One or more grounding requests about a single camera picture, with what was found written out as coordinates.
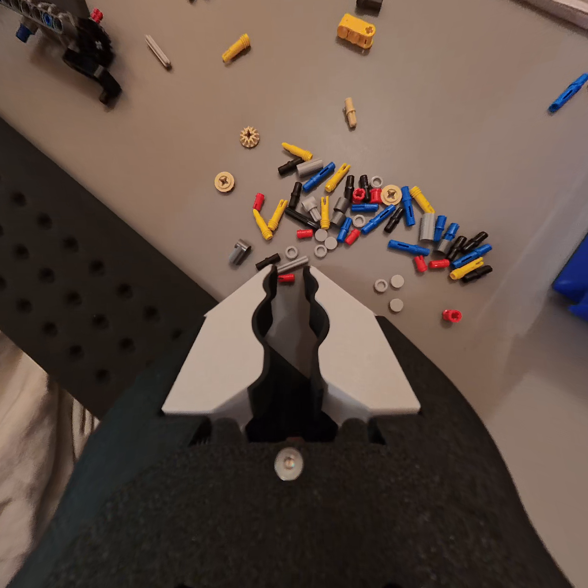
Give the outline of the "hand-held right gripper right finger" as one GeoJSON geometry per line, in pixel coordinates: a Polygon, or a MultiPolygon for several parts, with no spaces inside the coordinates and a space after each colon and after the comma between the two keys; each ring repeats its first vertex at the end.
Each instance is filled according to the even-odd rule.
{"type": "Polygon", "coordinates": [[[314,266],[303,270],[313,408],[338,426],[350,419],[416,415],[420,402],[379,317],[314,266]]]}

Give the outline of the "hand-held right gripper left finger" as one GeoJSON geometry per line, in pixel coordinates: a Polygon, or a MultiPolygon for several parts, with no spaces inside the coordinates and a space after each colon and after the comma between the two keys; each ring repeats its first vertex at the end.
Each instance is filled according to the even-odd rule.
{"type": "Polygon", "coordinates": [[[229,418],[243,430],[253,418],[248,389],[262,375],[265,351],[254,311],[266,299],[267,266],[206,313],[162,411],[167,416],[229,418]]]}

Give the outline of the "pile of lego pins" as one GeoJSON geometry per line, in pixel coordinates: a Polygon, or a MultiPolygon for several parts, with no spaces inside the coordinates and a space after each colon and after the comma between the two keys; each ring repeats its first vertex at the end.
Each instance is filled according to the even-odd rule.
{"type": "Polygon", "coordinates": [[[390,236],[401,223],[415,227],[416,205],[421,211],[417,242],[390,239],[389,251],[411,257],[416,274],[448,271],[451,283],[475,283],[493,272],[486,261],[493,249],[487,243],[488,233],[482,231],[472,238],[458,235],[460,225],[447,224],[444,215],[437,215],[417,186],[401,187],[401,202],[385,206],[380,198],[385,187],[381,176],[360,175],[356,181],[347,163],[338,168],[334,162],[324,164],[310,151],[289,143],[282,143],[282,149],[292,158],[278,167],[279,176],[296,173],[299,180],[268,220],[261,214],[265,195],[255,195],[252,213],[265,241],[273,239],[282,219],[288,217],[300,226],[296,238],[314,239],[313,254],[323,259],[337,247],[349,248],[377,229],[390,236]]]}

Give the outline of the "small lego beam assembly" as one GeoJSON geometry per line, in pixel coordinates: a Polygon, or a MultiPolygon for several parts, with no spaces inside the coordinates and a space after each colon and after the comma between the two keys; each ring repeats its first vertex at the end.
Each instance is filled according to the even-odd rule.
{"type": "Polygon", "coordinates": [[[89,11],[84,1],[1,1],[1,7],[21,18],[16,37],[23,43],[41,32],[61,46],[63,53],[67,48],[90,52],[113,50],[102,26],[103,13],[99,9],[89,11]]]}

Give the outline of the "yellow lego pin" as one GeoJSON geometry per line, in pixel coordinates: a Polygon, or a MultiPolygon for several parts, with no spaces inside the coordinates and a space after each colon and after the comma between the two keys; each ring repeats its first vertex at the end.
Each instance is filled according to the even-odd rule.
{"type": "Polygon", "coordinates": [[[242,52],[251,47],[251,39],[247,33],[240,35],[239,39],[231,44],[222,54],[223,63],[229,63],[238,57],[242,52]]]}

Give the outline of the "yellow three-hole lego beam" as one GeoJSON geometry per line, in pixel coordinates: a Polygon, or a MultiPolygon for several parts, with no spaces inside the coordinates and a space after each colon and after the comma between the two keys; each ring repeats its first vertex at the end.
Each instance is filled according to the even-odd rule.
{"type": "Polygon", "coordinates": [[[345,13],[336,30],[337,37],[362,49],[370,49],[376,34],[376,26],[356,16],[345,13]]]}

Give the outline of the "blue lego pin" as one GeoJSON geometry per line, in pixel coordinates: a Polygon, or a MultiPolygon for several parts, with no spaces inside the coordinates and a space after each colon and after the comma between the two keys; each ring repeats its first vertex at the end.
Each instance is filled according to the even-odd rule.
{"type": "Polygon", "coordinates": [[[549,106],[548,113],[555,114],[564,105],[566,105],[570,99],[572,99],[580,90],[587,84],[588,74],[583,73],[576,80],[574,80],[549,106]]]}

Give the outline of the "white shirt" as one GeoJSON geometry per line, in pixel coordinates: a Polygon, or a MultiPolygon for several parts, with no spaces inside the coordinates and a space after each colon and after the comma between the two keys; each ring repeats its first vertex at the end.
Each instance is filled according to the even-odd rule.
{"type": "Polygon", "coordinates": [[[98,425],[1,334],[1,587],[39,543],[98,425]]]}

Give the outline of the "blue plastic bin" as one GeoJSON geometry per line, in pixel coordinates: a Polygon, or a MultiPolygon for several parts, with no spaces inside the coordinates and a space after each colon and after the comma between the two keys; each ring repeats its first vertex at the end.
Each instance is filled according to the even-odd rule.
{"type": "Polygon", "coordinates": [[[569,311],[587,321],[587,243],[572,254],[560,274],[555,279],[552,288],[572,304],[569,311]]]}

